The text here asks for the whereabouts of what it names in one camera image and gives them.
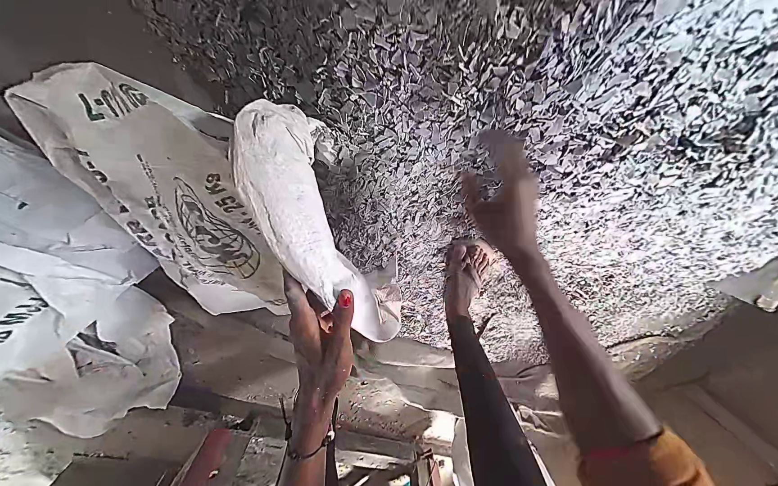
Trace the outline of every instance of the bracelet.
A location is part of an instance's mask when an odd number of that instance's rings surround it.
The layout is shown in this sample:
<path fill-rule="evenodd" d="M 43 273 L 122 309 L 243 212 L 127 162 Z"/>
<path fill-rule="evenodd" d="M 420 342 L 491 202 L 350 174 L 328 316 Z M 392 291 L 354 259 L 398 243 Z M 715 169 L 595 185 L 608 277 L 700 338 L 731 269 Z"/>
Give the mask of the bracelet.
<path fill-rule="evenodd" d="M 291 449 L 289 447 L 289 440 L 291 437 L 293 437 L 293 424 L 291 421 L 287 420 L 287 412 L 284 407 L 284 399 L 279 398 L 278 401 L 281 405 L 281 416 L 284 418 L 285 423 L 285 441 L 287 442 L 288 447 L 286 447 L 285 455 L 294 460 L 294 461 L 302 461 L 305 459 L 311 459 L 314 456 L 317 455 L 318 452 L 323 447 L 327 447 L 330 444 L 332 444 L 335 441 L 335 421 L 338 416 L 338 399 L 335 398 L 335 407 L 332 409 L 332 421 L 330 422 L 330 429 L 328 432 L 326 432 L 326 436 L 322 439 L 320 442 L 320 446 L 314 450 L 314 452 L 311 452 L 310 454 L 300 454 L 299 452 L 296 452 L 295 450 Z"/>
<path fill-rule="evenodd" d="M 318 447 L 317 450 L 315 450 L 314 452 L 311 452 L 310 454 L 300 454 L 300 453 L 296 452 L 293 449 L 287 448 L 287 457 L 292 459 L 292 460 L 294 460 L 294 461 L 302 461 L 302 460 L 305 460 L 305 459 L 311 459 L 314 456 L 316 456 L 316 454 L 318 452 L 320 452 L 320 450 L 323 447 L 326 447 L 329 444 L 332 444 L 332 441 L 334 441 L 334 440 L 335 440 L 335 431 L 330 429 L 330 431 L 323 438 L 322 442 L 320 442 L 320 447 Z"/>

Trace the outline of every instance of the finger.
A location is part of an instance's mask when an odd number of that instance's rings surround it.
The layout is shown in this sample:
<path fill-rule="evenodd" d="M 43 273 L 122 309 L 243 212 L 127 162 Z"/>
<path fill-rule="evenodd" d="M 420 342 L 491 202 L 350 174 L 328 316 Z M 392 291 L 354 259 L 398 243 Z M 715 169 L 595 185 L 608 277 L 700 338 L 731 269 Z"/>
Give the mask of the finger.
<path fill-rule="evenodd" d="M 453 243 L 446 253 L 446 266 L 449 271 L 461 270 L 464 266 L 464 258 L 467 256 L 467 248 L 461 243 Z"/>
<path fill-rule="evenodd" d="M 293 301 L 290 305 L 290 310 L 292 311 L 293 304 L 307 304 L 308 300 L 305 298 L 305 290 L 302 288 L 302 284 L 290 275 L 287 269 L 282 270 L 282 274 L 284 275 L 284 293 L 287 296 L 287 302 L 289 304 Z"/>
<path fill-rule="evenodd" d="M 475 220 L 478 207 L 482 204 L 479 182 L 476 182 L 476 176 L 469 172 L 461 175 L 461 194 L 464 196 L 464 207 Z"/>
<path fill-rule="evenodd" d="M 320 353 L 320 325 L 317 315 L 308 306 L 305 290 L 298 280 L 284 270 L 284 291 L 289 307 L 289 338 L 293 348 L 307 360 Z"/>
<path fill-rule="evenodd" d="M 353 293 L 347 289 L 338 294 L 335 308 L 332 309 L 332 334 L 330 335 L 330 355 L 338 357 L 345 345 L 350 344 L 350 326 L 353 323 Z"/>
<path fill-rule="evenodd" d="M 506 140 L 504 144 L 497 160 L 497 171 L 500 172 L 503 182 L 513 182 L 529 172 L 527 159 L 524 157 L 524 142 L 513 138 Z"/>

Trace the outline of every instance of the sleeve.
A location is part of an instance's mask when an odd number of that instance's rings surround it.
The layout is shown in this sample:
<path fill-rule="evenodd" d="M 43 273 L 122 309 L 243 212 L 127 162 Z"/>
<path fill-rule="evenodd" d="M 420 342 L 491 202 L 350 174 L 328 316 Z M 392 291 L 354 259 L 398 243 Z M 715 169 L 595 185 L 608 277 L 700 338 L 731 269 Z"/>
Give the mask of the sleeve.
<path fill-rule="evenodd" d="M 582 456 L 578 478 L 584 486 L 712 486 L 701 459 L 667 429 L 626 449 L 597 450 Z"/>

